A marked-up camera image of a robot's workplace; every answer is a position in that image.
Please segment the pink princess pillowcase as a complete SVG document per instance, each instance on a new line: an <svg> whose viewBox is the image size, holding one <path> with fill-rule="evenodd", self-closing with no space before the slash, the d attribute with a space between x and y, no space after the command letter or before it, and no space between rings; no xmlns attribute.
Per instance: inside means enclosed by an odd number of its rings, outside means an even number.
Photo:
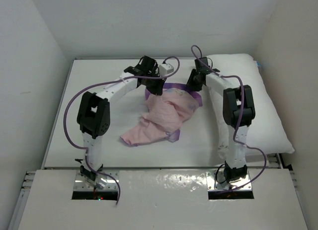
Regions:
<svg viewBox="0 0 318 230"><path fill-rule="evenodd" d="M148 112L141 114L139 123L120 136L129 146L178 141L181 126L203 106L203 101L197 91L185 84L166 83L162 95L145 91L145 105Z"/></svg>

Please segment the white pillow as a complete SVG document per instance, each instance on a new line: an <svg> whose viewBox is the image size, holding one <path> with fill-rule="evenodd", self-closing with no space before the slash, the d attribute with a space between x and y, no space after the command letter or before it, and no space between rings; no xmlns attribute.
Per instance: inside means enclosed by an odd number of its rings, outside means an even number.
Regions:
<svg viewBox="0 0 318 230"><path fill-rule="evenodd" d="M249 85L252 89L256 115L249 127L245 143L261 149L265 154L294 153L295 149L287 138L253 57L248 54L218 54L209 55L208 58L212 59L213 68L217 68L226 76L239 76L243 84ZM223 99L212 89L210 97L219 130L218 155L225 159L229 151L229 131L222 114Z"/></svg>

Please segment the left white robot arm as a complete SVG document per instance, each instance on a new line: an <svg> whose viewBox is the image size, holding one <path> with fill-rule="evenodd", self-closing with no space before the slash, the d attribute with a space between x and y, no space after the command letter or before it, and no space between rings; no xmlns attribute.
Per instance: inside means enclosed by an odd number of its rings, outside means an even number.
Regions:
<svg viewBox="0 0 318 230"><path fill-rule="evenodd" d="M165 76L174 72L174 67L144 56L137 65L127 67L114 83L106 84L102 91L86 91L81 98L77 123L82 132L85 148L80 172L90 182L97 181L97 172L102 170L102 136L110 127L110 106L128 92L144 85L155 95L162 95Z"/></svg>

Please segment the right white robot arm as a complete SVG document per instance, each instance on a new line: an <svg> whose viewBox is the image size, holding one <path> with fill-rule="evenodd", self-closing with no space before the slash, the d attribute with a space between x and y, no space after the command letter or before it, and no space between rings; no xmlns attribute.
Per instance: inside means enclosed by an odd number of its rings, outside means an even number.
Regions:
<svg viewBox="0 0 318 230"><path fill-rule="evenodd" d="M223 120L228 126L228 154L224 164L224 178L227 183L237 181L247 175L245 140L248 128L255 118L252 90L243 85L237 75L223 75L208 65L208 58L195 59L187 86L192 91L200 91L202 86L216 91L223 98Z"/></svg>

